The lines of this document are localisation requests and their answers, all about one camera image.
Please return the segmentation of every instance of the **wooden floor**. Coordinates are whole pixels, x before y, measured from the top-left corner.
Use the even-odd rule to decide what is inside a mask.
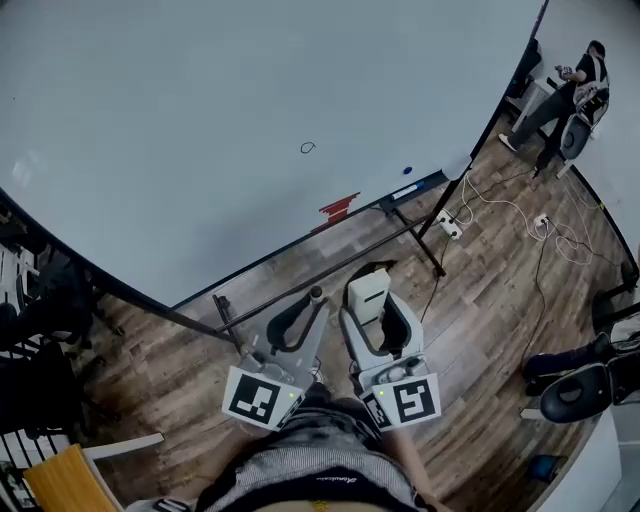
[[[508,129],[506,122],[502,119],[498,129]],[[497,133],[485,144],[471,174],[480,191],[531,169],[541,148],[537,140],[515,156],[497,141]],[[486,197],[517,203],[529,219],[546,213],[555,224],[571,226],[578,239],[586,242],[576,206],[563,188],[563,184],[569,187],[569,181],[558,181],[551,172],[558,165],[538,180],[522,176],[497,185]],[[592,204],[575,177],[568,178],[585,202]],[[459,187],[447,205],[453,213],[461,204],[461,191]],[[467,188],[467,197],[473,195]],[[439,191],[432,191],[402,210],[417,218],[430,211],[438,196]],[[624,253],[602,212],[577,204],[594,250],[620,263]],[[525,477],[530,458],[542,453],[569,455],[586,427],[520,420],[519,410],[529,402],[518,367],[543,309],[534,284],[543,243],[527,235],[522,217],[512,206],[479,200],[471,205],[473,223],[465,227],[460,241],[448,244],[447,276],[441,279],[423,322],[429,367],[439,375],[444,412],[442,418],[418,428],[415,437],[437,493],[452,509],[524,510],[545,487]],[[463,211],[460,218],[469,219],[469,213]],[[380,211],[364,212],[270,259],[218,293],[231,300],[237,313],[248,311],[399,226]],[[425,237],[438,257],[446,239],[437,227]],[[565,242],[559,245],[575,260],[588,257],[584,247],[576,251]],[[399,261],[391,271],[392,289],[421,314],[434,278],[415,241],[402,236],[368,259]],[[346,279],[362,263],[321,283],[332,297],[334,313]],[[552,235],[544,244],[540,264],[546,309],[530,352],[559,351],[590,341],[594,335],[591,298],[598,289],[616,284],[617,268],[597,257],[588,266],[566,261]],[[219,325],[210,295],[183,312]],[[238,361],[235,349],[116,299],[107,298],[104,305],[127,334],[118,339],[96,330],[96,350],[107,358],[107,366],[92,382],[90,392],[122,412],[124,419],[119,425],[101,427],[97,443],[155,431],[164,433],[166,441],[155,450],[102,461],[100,469],[123,503],[159,494],[193,495],[202,486],[199,475],[204,464],[216,456],[215,446],[229,428],[220,406],[227,369]],[[250,339],[252,321],[243,324],[239,333]],[[335,314],[319,355],[329,387],[337,396],[350,394],[350,361]]]

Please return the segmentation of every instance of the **office chair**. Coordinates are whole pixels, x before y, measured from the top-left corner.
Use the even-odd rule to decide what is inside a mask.
[[[58,343],[43,345],[30,357],[14,359],[0,368],[0,434],[24,429],[30,439],[41,435],[66,434],[75,437],[79,424],[91,436],[82,404],[103,418],[118,422],[120,414],[107,411],[84,392],[84,384],[104,359],[93,359],[75,377],[71,363]]]
[[[38,334],[71,345],[80,339],[81,347],[91,348],[89,330],[94,315],[113,334],[124,334],[120,327],[113,326],[107,320],[104,312],[98,307],[98,300],[103,294],[94,293],[93,285],[87,279],[84,270],[68,258],[54,258],[42,268],[34,281],[33,288],[36,290],[37,298],[32,299],[25,293],[22,275],[18,275],[16,292],[20,313],[15,315],[15,318],[9,311],[2,312],[0,309],[5,325],[8,324],[2,328],[3,324],[0,322],[0,349],[14,346],[18,348],[17,352],[21,352],[17,344],[30,345],[29,338]],[[0,308],[9,309],[12,306],[2,305]],[[54,334],[57,331],[67,331],[71,334],[66,338],[60,338]]]

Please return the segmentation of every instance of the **dark pants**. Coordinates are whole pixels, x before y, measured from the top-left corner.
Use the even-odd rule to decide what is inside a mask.
[[[307,390],[304,402],[300,404],[298,411],[303,410],[305,407],[325,407],[338,410],[351,415],[356,420],[362,421],[367,424],[370,429],[374,431],[378,430],[378,427],[360,400],[356,400],[355,398],[338,398],[334,400],[327,387],[319,382],[313,383]]]
[[[509,137],[509,144],[516,150],[529,138],[554,119],[558,120],[551,136],[547,139],[542,152],[538,155],[536,167],[539,171],[545,169],[560,147],[562,132],[567,125],[569,116],[573,114],[573,105],[567,102],[558,91],[554,92],[533,114],[527,116],[518,131]]]

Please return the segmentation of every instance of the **person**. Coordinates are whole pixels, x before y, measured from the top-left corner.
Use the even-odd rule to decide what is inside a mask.
[[[517,152],[520,147],[542,126],[557,119],[553,133],[547,139],[544,149],[538,155],[534,167],[534,178],[542,172],[553,158],[561,143],[562,132],[571,114],[575,112],[573,95],[576,87],[581,83],[594,80],[603,80],[607,76],[607,68],[604,63],[605,49],[599,41],[591,41],[587,53],[582,56],[575,71],[570,69],[559,70],[560,78],[565,81],[533,114],[528,116],[518,131],[510,136],[498,135],[502,143],[510,150]],[[601,76],[596,76],[596,65],[593,59],[600,63]]]
[[[381,434],[360,401],[319,381],[279,432],[238,422],[213,458],[196,512],[451,512],[406,429]]]

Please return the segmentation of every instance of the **white cable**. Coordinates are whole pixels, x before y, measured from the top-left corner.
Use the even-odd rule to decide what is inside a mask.
[[[578,212],[578,216],[580,217],[580,220],[582,221],[582,227],[584,228],[584,232],[587,234],[587,242],[589,243],[589,256],[587,257],[587,261],[575,261],[575,260],[572,260],[571,258],[569,258],[562,251],[562,249],[560,249],[560,245],[558,244],[558,241],[559,240],[564,240],[565,242],[567,242],[567,244],[569,244],[569,247],[571,247],[572,249],[577,249],[578,248],[578,244],[576,243],[574,245],[573,242],[571,242],[569,239],[567,239],[564,236],[558,236],[556,238],[556,249],[560,252],[560,254],[562,254],[562,257],[565,260],[570,261],[571,263],[575,263],[576,265],[582,265],[582,266],[590,265],[591,261],[593,260],[593,245],[591,245],[591,236],[589,235],[589,230],[587,229],[587,224],[585,223],[584,217],[582,216],[582,212],[580,212],[580,208],[578,208],[578,203],[576,203],[575,199],[573,199],[573,196],[571,195],[571,192],[569,192],[569,189],[567,189],[567,187],[565,186],[565,184],[562,181],[560,183],[562,184],[562,188],[564,188],[564,191],[569,196],[569,199],[571,199],[571,202],[573,203],[573,206],[576,207],[576,211]],[[566,224],[558,224],[558,226],[562,226],[564,228],[567,228],[573,234],[573,239],[574,240],[578,240],[578,237],[576,236],[575,232],[569,226],[567,226]]]
[[[541,236],[540,233],[538,233],[538,231],[536,230],[536,234],[534,235],[531,232],[531,229],[529,228],[529,220],[527,219],[527,216],[523,213],[523,211],[520,209],[520,207],[517,204],[512,203],[511,201],[505,201],[503,199],[497,199],[497,200],[491,200],[491,199],[485,199],[484,197],[482,197],[482,195],[480,194],[480,192],[478,192],[478,190],[476,189],[476,187],[473,186],[473,183],[471,183],[471,180],[469,179],[469,173],[467,173],[464,177],[464,179],[469,183],[469,186],[473,189],[473,191],[478,195],[478,197],[480,199],[482,199],[482,201],[484,201],[485,203],[505,203],[505,204],[510,204],[511,206],[513,206],[516,210],[518,210],[520,212],[520,215],[522,215],[522,218],[524,219],[524,223],[527,227],[527,233],[529,233],[529,236],[531,238],[533,238],[534,240],[537,240],[538,242],[542,242],[545,240],[545,238],[548,238],[549,235],[551,235],[551,233],[553,233],[553,229],[551,231],[549,231],[547,233],[546,236]],[[462,198],[462,202],[465,203],[465,206],[471,210],[471,208],[469,208],[469,205],[466,204],[466,201],[464,199],[464,196]]]
[[[467,204],[467,200],[464,198],[464,189],[466,187],[468,176],[469,176],[469,173],[467,173],[465,178],[463,178],[463,180],[462,180],[462,204],[467,208],[467,210],[469,210],[469,213],[471,214],[471,218],[467,222],[462,222],[461,220],[457,220],[456,219],[456,222],[459,222],[463,226],[468,226],[469,224],[471,224],[473,222],[473,210],[469,207],[469,205]],[[449,217],[451,217],[452,219],[455,218],[449,212],[447,212],[447,213],[449,214]]]
[[[471,180],[469,179],[469,175],[471,173],[467,173],[463,180],[462,180],[462,203],[463,205],[467,208],[467,210],[469,210],[469,213],[471,214],[471,219],[467,222],[467,223],[463,223],[459,220],[457,220],[457,222],[460,222],[460,224],[463,224],[465,226],[469,225],[472,221],[473,221],[473,210],[471,209],[471,207],[467,204],[464,192],[465,192],[465,183],[469,183],[469,186],[473,189],[473,191],[477,194],[477,196],[484,201],[485,203],[506,203],[509,204],[511,206],[513,206],[516,210],[518,210],[518,212],[520,212],[520,215],[522,215],[522,218],[524,219],[525,222],[525,226],[527,228],[527,234],[533,238],[534,240],[538,241],[538,242],[542,242],[545,239],[549,238],[549,236],[551,236],[551,234],[553,233],[553,231],[555,230],[555,227],[551,229],[551,231],[548,231],[548,226],[545,224],[545,227],[547,228],[547,232],[543,235],[540,233],[540,231],[538,231],[538,228],[540,226],[534,225],[534,231],[535,234],[533,234],[531,232],[531,229],[529,228],[529,220],[527,219],[527,216],[524,214],[524,212],[520,209],[520,207],[517,204],[512,203],[511,201],[505,201],[502,199],[499,200],[490,200],[490,199],[485,199],[484,197],[482,197],[482,195],[480,194],[480,192],[478,192],[478,190],[473,186],[473,183],[471,183]],[[571,263],[575,263],[576,265],[581,265],[581,266],[587,266],[590,265],[591,262],[593,261],[593,245],[591,244],[591,236],[589,235],[589,230],[587,229],[587,225],[584,221],[584,218],[582,217],[582,213],[580,212],[580,208],[578,208],[578,204],[576,203],[576,201],[573,199],[573,196],[571,195],[571,193],[569,192],[569,190],[567,189],[567,187],[564,185],[564,183],[562,183],[562,187],[564,188],[565,192],[567,193],[567,195],[569,196],[569,199],[571,199],[571,202],[573,203],[573,205],[576,208],[576,211],[578,212],[578,215],[580,216],[580,221],[582,222],[582,226],[584,227],[584,231],[587,234],[587,241],[588,241],[588,247],[589,247],[589,255],[587,257],[587,261],[576,261],[574,259],[571,259],[569,256],[566,255],[566,253],[562,250],[562,248],[560,247],[560,241],[564,240],[567,245],[573,249],[573,250],[578,250],[579,245],[577,242],[573,242],[571,239],[567,238],[566,236],[563,236],[560,234],[560,232],[558,231],[558,235],[556,236],[556,250],[560,253],[560,255],[567,261],[571,262]],[[587,206],[589,209],[591,210],[595,210],[596,208],[598,208],[599,206],[596,206],[595,208],[591,208],[588,205],[585,204],[585,206]],[[447,210],[446,211],[449,216],[451,218],[455,218],[453,215],[451,215],[451,213],[449,213]],[[557,227],[562,227],[565,228],[567,231],[569,231],[573,237],[573,240],[578,240],[578,237],[576,236],[575,231],[570,227],[567,226],[566,224],[558,224]]]

